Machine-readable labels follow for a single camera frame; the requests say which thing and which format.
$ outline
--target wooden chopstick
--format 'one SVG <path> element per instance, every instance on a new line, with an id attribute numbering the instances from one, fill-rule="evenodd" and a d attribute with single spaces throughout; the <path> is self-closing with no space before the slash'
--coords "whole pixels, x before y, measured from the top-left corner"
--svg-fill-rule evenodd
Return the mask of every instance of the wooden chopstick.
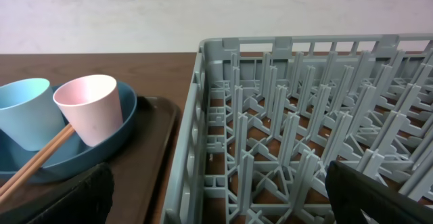
<path id="1" fill-rule="evenodd" d="M 0 204 L 5 202 L 21 185 L 57 151 L 75 132 L 70 124 L 66 125 L 42 150 L 33 156 L 9 181 L 0 188 Z"/>

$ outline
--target wooden table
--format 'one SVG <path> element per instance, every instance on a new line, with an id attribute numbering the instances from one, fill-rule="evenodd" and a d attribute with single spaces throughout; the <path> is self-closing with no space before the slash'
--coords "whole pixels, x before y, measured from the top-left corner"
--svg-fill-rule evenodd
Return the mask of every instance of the wooden table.
<path id="1" fill-rule="evenodd" d="M 165 97 L 183 111 L 195 56 L 194 53 L 0 55 L 0 85 L 34 77 L 49 79 L 56 85 L 89 74 L 108 74 L 128 83 L 139 95 Z M 167 161 L 160 169 L 146 223 L 159 223 L 177 133 L 167 148 Z"/>

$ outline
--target blue plate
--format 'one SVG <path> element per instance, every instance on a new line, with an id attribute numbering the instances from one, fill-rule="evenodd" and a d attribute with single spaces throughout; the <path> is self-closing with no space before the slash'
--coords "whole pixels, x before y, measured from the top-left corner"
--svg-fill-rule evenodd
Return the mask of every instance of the blue plate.
<path id="1" fill-rule="evenodd" d="M 95 147 L 83 143 L 75 133 L 31 178 L 31 183 L 48 183 L 75 176 L 97 163 L 104 161 L 127 140 L 133 130 L 137 95 L 133 89 L 118 81 L 123 125 L 115 134 Z M 14 140 L 0 130 L 0 179 L 11 178 L 37 152 L 21 148 Z"/>

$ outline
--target dish rack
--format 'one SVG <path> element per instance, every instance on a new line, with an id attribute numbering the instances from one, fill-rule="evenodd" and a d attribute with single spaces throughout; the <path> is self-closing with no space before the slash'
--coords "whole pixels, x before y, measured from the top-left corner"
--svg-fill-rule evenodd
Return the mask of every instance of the dish rack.
<path id="1" fill-rule="evenodd" d="M 400 49 L 414 41 L 425 48 Z M 333 160 L 433 201 L 432 54 L 433 34 L 202 41 L 160 222 L 207 223 L 204 200 L 219 198 L 222 223 L 333 223 Z M 276 201 L 256 201 L 262 192 Z"/>

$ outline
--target white backdrop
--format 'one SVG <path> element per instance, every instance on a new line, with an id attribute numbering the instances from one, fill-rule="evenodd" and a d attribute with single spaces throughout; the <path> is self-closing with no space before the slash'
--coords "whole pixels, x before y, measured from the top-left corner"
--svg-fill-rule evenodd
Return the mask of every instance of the white backdrop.
<path id="1" fill-rule="evenodd" d="M 210 37 L 433 32 L 433 0 L 0 0 L 0 53 L 196 51 Z"/>

